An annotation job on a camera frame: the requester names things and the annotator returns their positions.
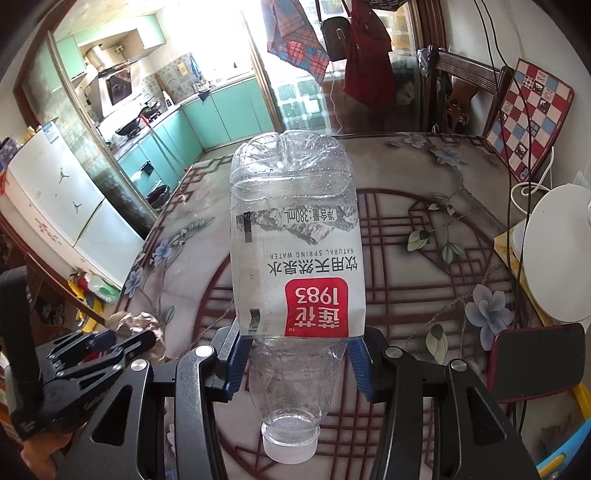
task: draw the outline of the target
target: white refrigerator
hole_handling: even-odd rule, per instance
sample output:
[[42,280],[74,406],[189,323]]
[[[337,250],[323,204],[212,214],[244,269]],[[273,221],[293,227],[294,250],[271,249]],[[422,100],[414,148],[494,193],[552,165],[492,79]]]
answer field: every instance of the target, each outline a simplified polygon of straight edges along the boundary
[[144,241],[105,199],[53,122],[11,160],[5,193],[73,269],[123,286]]

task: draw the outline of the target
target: red bag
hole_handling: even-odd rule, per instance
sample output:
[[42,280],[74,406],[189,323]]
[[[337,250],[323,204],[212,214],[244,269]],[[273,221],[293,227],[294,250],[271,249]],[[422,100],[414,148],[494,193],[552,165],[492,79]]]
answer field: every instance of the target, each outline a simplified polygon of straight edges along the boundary
[[345,67],[345,92],[370,107],[396,102],[392,51],[386,27],[367,4],[352,0],[351,35]]

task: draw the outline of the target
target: hanging towel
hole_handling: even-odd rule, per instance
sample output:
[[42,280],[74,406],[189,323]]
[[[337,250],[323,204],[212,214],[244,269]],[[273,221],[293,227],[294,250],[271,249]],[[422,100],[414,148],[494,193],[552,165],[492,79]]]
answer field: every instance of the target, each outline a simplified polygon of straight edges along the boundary
[[267,51],[310,73],[320,84],[329,56],[298,0],[261,0]]

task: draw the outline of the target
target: kitchen counter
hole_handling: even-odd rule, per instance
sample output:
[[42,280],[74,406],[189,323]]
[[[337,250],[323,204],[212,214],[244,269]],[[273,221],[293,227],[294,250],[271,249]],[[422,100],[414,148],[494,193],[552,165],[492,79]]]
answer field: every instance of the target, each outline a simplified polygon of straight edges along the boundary
[[[231,80],[227,80],[225,82],[222,82],[222,83],[216,85],[214,88],[209,90],[209,93],[211,95],[212,93],[218,92],[224,88],[233,87],[234,85],[238,85],[239,83],[245,82],[245,81],[253,79],[253,78],[255,78],[255,75],[253,73],[247,73],[244,75],[240,75],[240,76],[235,77]],[[189,98],[185,98],[185,100],[183,100],[181,102],[181,106],[184,106],[188,103],[194,102],[198,98],[199,98],[198,93],[196,93],[195,95],[191,95]]]
[[[171,116],[173,113],[177,112],[181,107],[182,107],[182,104],[173,105],[165,112],[162,112],[162,114],[156,120],[154,120],[153,122],[150,122],[151,127],[152,128],[157,127],[159,124],[164,122],[169,116]],[[142,130],[140,130],[139,134],[137,134],[132,139],[123,142],[121,145],[119,145],[119,147],[112,150],[113,156],[115,157],[116,160],[120,161],[129,150],[131,150],[138,142],[140,142],[147,135],[150,134],[150,129],[148,127],[146,127],[145,123],[141,122],[141,125],[143,125],[144,127],[142,128]]]
[[[212,93],[218,92],[219,90],[222,89],[226,89],[229,88],[231,86],[234,85],[238,85],[242,82],[246,82],[247,80],[251,80],[255,78],[254,74],[252,73],[248,73],[245,75],[240,75],[236,78],[233,78],[231,80],[228,80],[227,82],[222,82],[219,85],[216,85],[214,88],[212,88],[209,93],[210,95]],[[177,112],[179,109],[181,109],[184,105],[187,105],[189,103],[192,103],[196,100],[199,99],[199,94],[196,93],[194,95],[191,95],[190,97],[188,97],[187,99],[181,101],[180,103],[173,105],[172,107],[170,107],[168,110],[166,110],[165,112],[163,112],[156,120],[154,120],[153,122],[150,123],[150,125],[152,126],[152,128],[157,127],[160,123],[162,123],[163,121],[165,121],[168,117],[170,117],[172,114],[174,114],[175,112]],[[142,128],[142,130],[139,132],[138,135],[136,135],[135,137],[133,137],[130,140],[125,141],[124,143],[122,143],[119,147],[117,147],[116,149],[113,149],[113,155],[115,156],[115,158],[120,161],[123,156],[125,156],[125,154],[130,151],[135,145],[137,145],[141,140],[143,140],[147,135],[150,134],[150,129],[148,127],[146,127],[144,125],[144,127]]]

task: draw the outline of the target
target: checkered cushion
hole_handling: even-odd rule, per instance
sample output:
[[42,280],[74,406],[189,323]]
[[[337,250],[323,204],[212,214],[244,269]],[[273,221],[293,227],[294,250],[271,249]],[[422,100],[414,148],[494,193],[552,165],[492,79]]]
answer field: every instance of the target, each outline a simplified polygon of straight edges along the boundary
[[574,92],[545,70],[521,59],[514,78],[517,85],[511,82],[501,106],[502,123],[497,120],[485,140],[501,160],[509,163],[519,181],[528,181],[530,135],[531,172],[535,173],[562,128]]

